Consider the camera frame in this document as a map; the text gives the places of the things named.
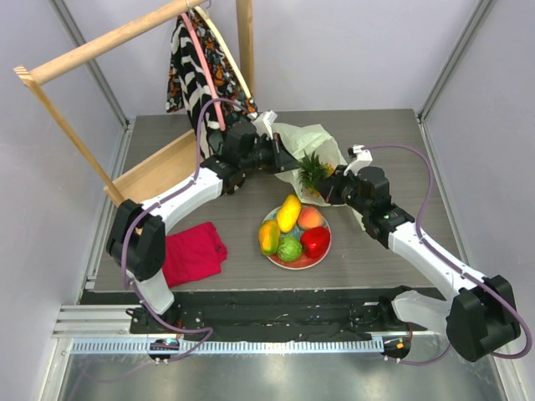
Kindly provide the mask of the light green plastic bag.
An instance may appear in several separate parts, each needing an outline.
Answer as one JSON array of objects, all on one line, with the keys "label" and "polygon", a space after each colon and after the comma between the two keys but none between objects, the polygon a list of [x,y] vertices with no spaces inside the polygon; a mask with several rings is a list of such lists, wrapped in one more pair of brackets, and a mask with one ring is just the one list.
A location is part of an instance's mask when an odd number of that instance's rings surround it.
[{"label": "light green plastic bag", "polygon": [[[298,161],[305,155],[315,153],[322,164],[331,168],[338,165],[347,165],[336,139],[324,129],[321,124],[304,127],[274,123],[273,133],[278,133],[287,151]],[[305,189],[298,176],[299,170],[285,171],[275,176],[283,182],[290,184],[302,203],[312,206],[327,207],[328,204],[320,195],[314,195]]]}]

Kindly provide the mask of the orange pineapple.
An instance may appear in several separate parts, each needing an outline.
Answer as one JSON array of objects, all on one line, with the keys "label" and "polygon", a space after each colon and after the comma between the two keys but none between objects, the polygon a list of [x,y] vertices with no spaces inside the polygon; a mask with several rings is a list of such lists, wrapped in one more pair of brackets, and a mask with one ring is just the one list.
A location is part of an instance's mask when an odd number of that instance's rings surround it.
[{"label": "orange pineapple", "polygon": [[321,195],[315,185],[321,180],[329,178],[334,173],[334,167],[320,159],[316,151],[304,156],[298,161],[296,185],[299,197],[306,203],[319,201]]}]

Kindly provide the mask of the red bell pepper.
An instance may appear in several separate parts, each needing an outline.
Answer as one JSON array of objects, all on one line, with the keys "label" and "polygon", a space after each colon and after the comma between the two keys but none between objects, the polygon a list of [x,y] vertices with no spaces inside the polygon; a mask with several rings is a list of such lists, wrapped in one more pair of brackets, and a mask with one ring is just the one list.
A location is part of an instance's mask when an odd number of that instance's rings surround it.
[{"label": "red bell pepper", "polygon": [[323,226],[306,230],[300,237],[305,256],[309,258],[322,256],[329,247],[330,239],[330,231]]}]

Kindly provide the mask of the green custard apple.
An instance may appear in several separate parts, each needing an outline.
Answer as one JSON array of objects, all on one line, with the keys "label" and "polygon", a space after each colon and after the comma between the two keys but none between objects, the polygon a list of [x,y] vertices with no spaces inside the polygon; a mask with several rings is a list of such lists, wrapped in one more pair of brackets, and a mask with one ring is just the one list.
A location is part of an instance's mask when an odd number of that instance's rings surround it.
[{"label": "green custard apple", "polygon": [[303,254],[301,242],[293,236],[283,237],[278,245],[277,256],[281,261],[293,262]]}]

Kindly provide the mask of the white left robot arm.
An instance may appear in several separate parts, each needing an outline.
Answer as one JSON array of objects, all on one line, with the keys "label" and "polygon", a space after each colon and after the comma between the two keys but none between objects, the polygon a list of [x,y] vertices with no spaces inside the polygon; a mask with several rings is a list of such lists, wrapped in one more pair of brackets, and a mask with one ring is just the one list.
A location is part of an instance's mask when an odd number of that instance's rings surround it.
[{"label": "white left robot arm", "polygon": [[238,122],[220,149],[182,182],[142,203],[127,199],[119,205],[105,250],[135,285],[156,331],[171,332],[178,322],[175,296],[163,272],[168,230],[198,207],[239,188],[250,171],[278,174],[297,168],[280,134],[260,135],[253,124]]}]

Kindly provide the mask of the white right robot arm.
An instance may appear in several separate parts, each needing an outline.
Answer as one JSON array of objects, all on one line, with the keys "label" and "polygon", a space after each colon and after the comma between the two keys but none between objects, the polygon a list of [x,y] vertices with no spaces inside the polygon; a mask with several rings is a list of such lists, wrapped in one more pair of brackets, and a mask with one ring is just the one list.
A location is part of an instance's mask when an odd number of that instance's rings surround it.
[{"label": "white right robot arm", "polygon": [[520,337],[511,284],[475,271],[425,234],[415,218],[391,200],[381,168],[367,166],[353,173],[340,166],[314,187],[328,204],[347,205],[361,214],[368,235],[413,265],[443,297],[404,289],[378,308],[382,327],[395,330],[413,322],[428,328],[444,335],[469,362]]}]

